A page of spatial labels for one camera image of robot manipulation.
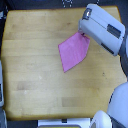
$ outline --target wood grain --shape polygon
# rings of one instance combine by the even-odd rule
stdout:
[[[104,7],[120,21],[116,7]],[[5,111],[11,120],[93,117],[126,78],[119,57],[91,39],[87,57],[64,73],[58,44],[85,8],[10,11],[2,43]]]

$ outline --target towel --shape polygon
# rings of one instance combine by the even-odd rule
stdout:
[[[58,45],[64,72],[80,63],[87,54],[90,39],[80,33],[75,33]]]

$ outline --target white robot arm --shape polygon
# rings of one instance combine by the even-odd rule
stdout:
[[[128,37],[125,26],[95,4],[89,4],[78,24],[78,31],[92,37],[113,56],[119,55],[128,78]],[[118,86],[108,105],[107,114],[98,111],[90,128],[128,128],[128,82]]]

